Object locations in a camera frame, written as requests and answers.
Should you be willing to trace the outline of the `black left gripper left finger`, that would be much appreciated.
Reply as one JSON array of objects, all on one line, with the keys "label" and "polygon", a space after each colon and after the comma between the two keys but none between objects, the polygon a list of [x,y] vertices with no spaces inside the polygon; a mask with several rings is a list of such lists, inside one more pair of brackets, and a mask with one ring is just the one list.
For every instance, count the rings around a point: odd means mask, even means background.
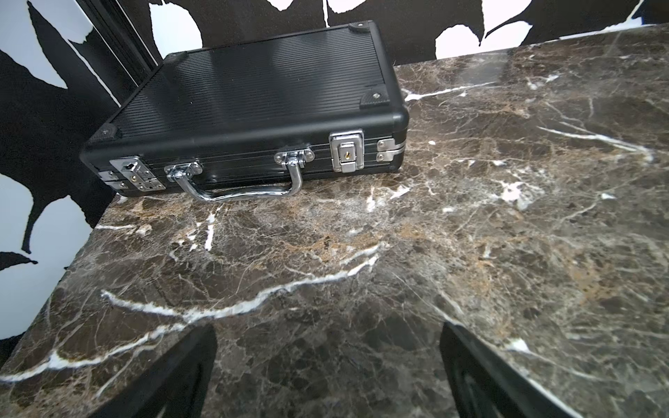
[{"label": "black left gripper left finger", "polygon": [[200,417],[217,353],[214,326],[191,330],[92,417]]}]

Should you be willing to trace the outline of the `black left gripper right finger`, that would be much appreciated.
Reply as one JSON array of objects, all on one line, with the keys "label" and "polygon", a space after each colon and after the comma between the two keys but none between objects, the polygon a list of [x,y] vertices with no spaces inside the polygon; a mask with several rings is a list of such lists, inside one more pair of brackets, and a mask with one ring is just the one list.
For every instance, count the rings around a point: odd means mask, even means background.
[{"label": "black left gripper right finger", "polygon": [[573,417],[461,325],[445,322],[439,349],[461,417]]}]

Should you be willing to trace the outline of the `black aluminium briefcase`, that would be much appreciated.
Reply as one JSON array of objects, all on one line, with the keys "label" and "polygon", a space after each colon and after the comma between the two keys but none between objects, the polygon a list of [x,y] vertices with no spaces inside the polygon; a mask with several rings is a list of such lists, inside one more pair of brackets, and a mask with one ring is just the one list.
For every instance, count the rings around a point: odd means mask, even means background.
[{"label": "black aluminium briefcase", "polygon": [[127,197],[277,199],[312,179],[398,171],[408,126],[368,20],[171,53],[79,156]]}]

